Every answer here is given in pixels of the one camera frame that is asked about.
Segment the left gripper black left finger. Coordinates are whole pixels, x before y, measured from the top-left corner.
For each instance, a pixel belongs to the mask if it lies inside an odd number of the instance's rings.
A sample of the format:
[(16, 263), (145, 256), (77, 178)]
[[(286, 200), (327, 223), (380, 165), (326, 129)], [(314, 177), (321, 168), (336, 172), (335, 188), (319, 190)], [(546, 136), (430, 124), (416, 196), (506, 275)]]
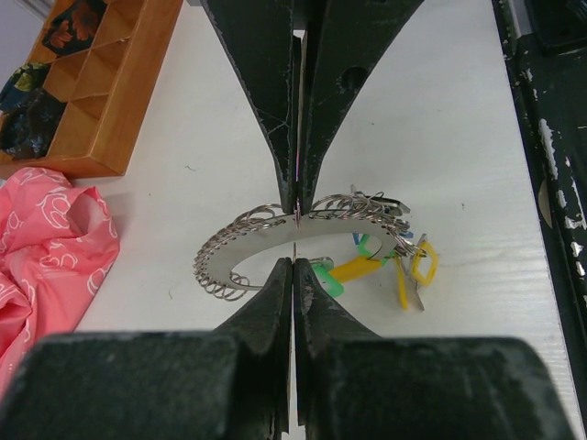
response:
[(289, 428), (293, 264), (211, 331), (52, 335), (1, 401), (4, 439), (277, 439)]

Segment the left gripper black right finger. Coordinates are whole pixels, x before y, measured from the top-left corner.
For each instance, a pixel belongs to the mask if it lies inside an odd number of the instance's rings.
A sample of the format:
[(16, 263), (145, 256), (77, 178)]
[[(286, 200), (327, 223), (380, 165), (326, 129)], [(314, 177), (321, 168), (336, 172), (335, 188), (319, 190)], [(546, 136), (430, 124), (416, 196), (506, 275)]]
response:
[(548, 370), (504, 337), (385, 338), (293, 266), (298, 420), (309, 439), (570, 439)]

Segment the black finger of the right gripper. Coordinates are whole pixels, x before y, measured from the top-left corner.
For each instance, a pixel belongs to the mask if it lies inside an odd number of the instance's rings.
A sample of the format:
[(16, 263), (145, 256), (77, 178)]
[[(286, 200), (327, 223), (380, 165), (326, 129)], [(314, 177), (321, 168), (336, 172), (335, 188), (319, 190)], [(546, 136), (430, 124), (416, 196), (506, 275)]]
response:
[(420, 1), (312, 1), (304, 38), (300, 207), (311, 207), (323, 160), (373, 69)]
[(291, 212), (294, 209), (294, 3), (210, 0), (202, 5), (270, 149), (282, 209)]

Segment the green tag key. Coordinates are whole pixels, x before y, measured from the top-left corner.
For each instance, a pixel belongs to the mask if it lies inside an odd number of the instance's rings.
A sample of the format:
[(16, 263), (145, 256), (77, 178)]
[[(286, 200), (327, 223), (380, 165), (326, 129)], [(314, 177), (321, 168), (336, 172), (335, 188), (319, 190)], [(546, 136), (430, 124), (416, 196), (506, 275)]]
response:
[(320, 286), (331, 297), (337, 298), (344, 292), (343, 285), (336, 280), (330, 271), (334, 268), (334, 261), (330, 257), (312, 258), (309, 260)]

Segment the keyring with yellow blue tags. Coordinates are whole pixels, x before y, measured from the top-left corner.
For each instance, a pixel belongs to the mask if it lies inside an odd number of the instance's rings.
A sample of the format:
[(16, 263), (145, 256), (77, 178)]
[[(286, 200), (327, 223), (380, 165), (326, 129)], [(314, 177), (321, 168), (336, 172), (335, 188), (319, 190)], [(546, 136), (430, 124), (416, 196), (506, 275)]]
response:
[(194, 257), (196, 282), (210, 295), (234, 302), (260, 290), (242, 273), (246, 261), (292, 246), (295, 257), (330, 257), (330, 274), (345, 284), (392, 264), (398, 302), (421, 305), (421, 288), (430, 285), (439, 265), (426, 234), (415, 236), (401, 201), (357, 189), (315, 202), (308, 214), (287, 214), (275, 203), (238, 215), (208, 238)]

